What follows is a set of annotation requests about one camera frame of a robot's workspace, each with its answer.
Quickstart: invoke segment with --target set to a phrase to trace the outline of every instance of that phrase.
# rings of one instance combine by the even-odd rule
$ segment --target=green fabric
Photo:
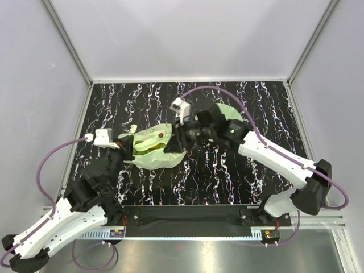
[[[243,121],[239,112],[226,104],[217,104],[220,111],[226,119],[238,119]],[[171,124],[158,124],[146,130],[137,132],[133,140],[133,161],[125,161],[125,163],[135,164],[144,169],[173,168],[178,165],[185,156],[185,152],[181,154],[165,154],[164,147],[167,145],[172,134]]]
[[[217,104],[217,106],[219,107],[221,113],[224,114],[226,119],[238,119],[243,121],[243,118],[237,109],[227,104]]]

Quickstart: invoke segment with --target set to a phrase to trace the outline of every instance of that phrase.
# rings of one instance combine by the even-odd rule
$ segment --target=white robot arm
[[[14,255],[10,259],[13,271],[37,272],[50,257],[88,230],[119,223],[123,211],[114,199],[114,190],[123,161],[133,156],[113,142],[111,129],[96,130],[94,144],[111,149],[106,157],[92,160],[82,170],[82,177],[69,185],[56,203],[54,215],[48,212],[23,233],[2,239],[4,249]]]
[[[247,156],[284,176],[292,188],[271,195],[262,201],[258,213],[261,220],[267,215],[278,218],[284,213],[301,210],[307,214],[317,215],[331,185],[309,169],[331,176],[331,165],[325,160],[318,163],[297,156],[277,144],[267,140],[252,127],[236,119],[226,120],[218,106],[196,113],[198,121],[190,116],[187,102],[178,98],[171,109],[180,114],[179,121],[173,125],[176,138],[164,149],[176,152],[179,148],[189,148],[199,140],[213,139],[217,144],[243,156]]]

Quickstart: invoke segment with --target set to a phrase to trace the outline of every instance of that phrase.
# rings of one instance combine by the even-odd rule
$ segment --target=white cable clip
[[[87,142],[93,141],[93,134],[85,134],[85,138]]]
[[[264,144],[265,141],[266,141],[266,139],[265,138],[262,138],[262,144],[264,145],[265,149],[268,149],[269,148],[269,145],[268,145],[267,142],[266,142],[266,144]]]
[[[308,167],[308,164],[305,163],[305,164],[303,164],[302,169],[307,169],[307,167]]]

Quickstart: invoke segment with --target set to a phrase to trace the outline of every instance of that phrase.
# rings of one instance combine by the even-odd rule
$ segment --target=metal floor
[[[95,241],[77,241],[76,255]],[[342,273],[330,230],[301,230],[289,244],[265,248],[260,243],[194,241],[124,241],[117,244],[119,261],[111,273]],[[111,257],[106,246],[79,258],[81,265],[98,268]],[[71,246],[54,256],[42,273],[84,272],[71,260]]]

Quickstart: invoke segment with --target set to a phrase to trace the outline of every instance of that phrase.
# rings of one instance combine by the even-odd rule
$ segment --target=white wall
[[[87,86],[41,1],[2,0],[0,37],[2,238],[40,216],[47,201],[36,188],[36,169],[48,151],[73,137]],[[66,155],[60,151],[44,166],[42,184],[52,196]]]
[[[52,3],[94,80],[257,80],[290,75],[329,0]]]
[[[341,1],[319,37],[293,91],[316,157],[333,165],[333,178],[348,192],[343,210],[364,269],[364,1]],[[342,198],[332,196],[335,204]]]

